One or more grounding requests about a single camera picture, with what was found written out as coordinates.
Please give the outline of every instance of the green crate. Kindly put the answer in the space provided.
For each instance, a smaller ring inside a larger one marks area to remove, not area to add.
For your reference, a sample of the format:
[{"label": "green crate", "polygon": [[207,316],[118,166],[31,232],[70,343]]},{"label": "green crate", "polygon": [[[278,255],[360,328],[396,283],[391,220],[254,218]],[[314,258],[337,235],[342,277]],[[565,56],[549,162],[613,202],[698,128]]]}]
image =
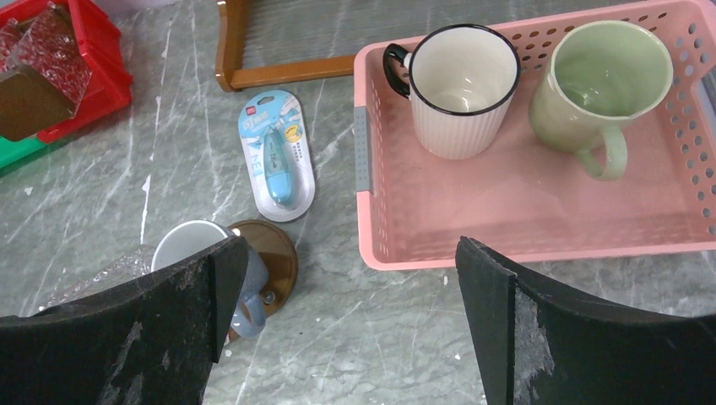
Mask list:
[{"label": "green crate", "polygon": [[0,169],[43,149],[45,146],[47,145],[36,138],[26,138],[19,142],[10,142],[0,137]]}]

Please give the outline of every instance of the cup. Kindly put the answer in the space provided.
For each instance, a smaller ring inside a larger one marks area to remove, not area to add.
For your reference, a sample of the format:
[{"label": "cup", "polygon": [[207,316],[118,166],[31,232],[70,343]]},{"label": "cup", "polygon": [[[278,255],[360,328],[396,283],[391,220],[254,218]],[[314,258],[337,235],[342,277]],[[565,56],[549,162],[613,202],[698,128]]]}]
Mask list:
[{"label": "cup", "polygon": [[[408,68],[409,84],[391,60]],[[390,87],[410,100],[418,140],[444,159],[471,158],[490,146],[520,74],[510,41],[475,24],[441,28],[413,52],[390,44],[382,65]]]},{"label": "cup", "polygon": [[[233,236],[231,230],[209,221],[185,222],[162,238],[152,258],[151,271],[170,266]],[[266,312],[259,292],[269,280],[269,271],[250,246],[244,284],[231,319],[231,328],[242,338],[258,336],[266,325]],[[249,317],[244,314],[246,308]]]},{"label": "cup", "polygon": [[[575,154],[594,179],[616,180],[627,167],[621,129],[651,111],[671,86],[666,46],[624,21],[597,21],[557,45],[529,104],[529,124],[552,149]],[[592,151],[605,146],[602,166]]]}]

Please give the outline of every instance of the brown wooden coaster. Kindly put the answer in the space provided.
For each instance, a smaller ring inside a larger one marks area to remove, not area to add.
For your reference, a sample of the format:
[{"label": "brown wooden coaster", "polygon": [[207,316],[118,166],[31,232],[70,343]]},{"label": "brown wooden coaster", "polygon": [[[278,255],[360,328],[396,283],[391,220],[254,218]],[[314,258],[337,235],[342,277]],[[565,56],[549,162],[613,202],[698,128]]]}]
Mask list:
[{"label": "brown wooden coaster", "polygon": [[[268,282],[261,290],[266,316],[278,311],[289,299],[298,278],[298,255],[289,236],[279,227],[266,221],[252,219],[229,226],[246,238],[268,269]],[[229,330],[229,340],[239,336]]]}]

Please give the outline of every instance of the black rim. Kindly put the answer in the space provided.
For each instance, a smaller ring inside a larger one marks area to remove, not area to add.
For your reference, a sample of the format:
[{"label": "black rim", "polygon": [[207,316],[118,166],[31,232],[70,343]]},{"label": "black rim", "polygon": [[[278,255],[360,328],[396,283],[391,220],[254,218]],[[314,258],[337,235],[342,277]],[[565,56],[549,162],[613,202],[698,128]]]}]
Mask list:
[{"label": "black rim", "polygon": [[[487,32],[489,32],[490,34],[493,34],[494,36],[496,36],[496,37],[500,38],[501,40],[503,40],[503,41],[505,42],[505,44],[507,44],[507,46],[508,46],[508,47],[510,48],[510,50],[513,52],[513,56],[514,56],[514,58],[515,58],[515,64],[516,64],[517,73],[515,74],[515,79],[514,79],[512,88],[510,88],[510,90],[507,92],[507,94],[505,94],[505,96],[502,97],[502,98],[501,98],[499,101],[497,101],[495,104],[490,105],[489,107],[483,108],[482,110],[468,111],[468,112],[460,112],[460,111],[445,110],[444,108],[438,107],[437,105],[432,104],[428,99],[426,99],[426,98],[423,96],[423,94],[420,93],[420,90],[418,89],[418,86],[415,85],[415,81],[413,80],[413,61],[415,60],[415,57],[418,55],[418,51],[419,51],[420,48],[423,46],[423,44],[425,44],[425,43],[426,43],[428,40],[430,40],[430,38],[432,38],[433,36],[435,36],[435,35],[437,35],[437,34],[440,34],[440,33],[443,32],[443,31],[453,30],[453,29],[456,29],[456,28],[473,28],[473,29],[477,29],[477,30],[487,31]],[[505,104],[505,102],[506,102],[507,100],[509,100],[510,96],[513,95],[515,89],[517,88],[517,84],[518,84],[518,82],[519,82],[519,74],[521,73],[521,70],[522,70],[522,67],[519,65],[519,56],[518,56],[518,54],[517,54],[517,51],[515,50],[513,44],[512,44],[507,38],[505,38],[504,35],[500,34],[499,32],[497,32],[497,31],[495,31],[495,30],[493,30],[493,29],[491,29],[491,28],[485,27],[484,25],[477,25],[477,24],[455,24],[455,25],[449,25],[449,26],[447,26],[447,27],[442,27],[441,29],[439,29],[439,30],[437,30],[437,31],[433,31],[433,32],[430,33],[428,36],[426,36],[425,38],[423,38],[423,40],[418,44],[418,46],[415,47],[415,50],[413,51],[413,56],[410,58],[410,68],[408,69],[408,75],[409,75],[409,77],[410,77],[410,83],[411,83],[412,89],[415,90],[415,93],[418,95],[418,97],[420,97],[420,99],[423,100],[423,102],[425,102],[427,105],[429,105],[432,109],[437,110],[437,111],[440,111],[440,112],[443,112],[443,113],[445,113],[445,114],[449,114],[449,115],[451,115],[451,116],[477,116],[477,115],[479,115],[479,114],[484,114],[484,113],[486,113],[486,112],[495,110],[497,107],[499,107],[500,105]]]}]

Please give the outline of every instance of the pink plastic basket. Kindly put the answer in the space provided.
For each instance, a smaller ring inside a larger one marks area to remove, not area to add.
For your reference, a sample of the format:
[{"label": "pink plastic basket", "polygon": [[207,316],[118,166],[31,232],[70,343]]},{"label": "pink plastic basket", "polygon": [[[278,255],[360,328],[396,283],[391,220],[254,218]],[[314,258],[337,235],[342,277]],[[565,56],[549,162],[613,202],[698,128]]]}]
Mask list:
[{"label": "pink plastic basket", "polygon": [[[601,19],[652,30],[675,68],[664,102],[625,129],[626,173],[608,182],[542,146],[527,122],[556,44]],[[716,62],[713,4],[648,0],[491,28],[512,40],[524,72],[496,141],[469,160],[440,159],[420,146],[409,102],[383,75],[389,42],[356,56],[358,232],[368,266],[451,267],[461,235],[518,262],[716,249],[716,124],[701,81]],[[392,42],[413,49],[420,39]]]}]

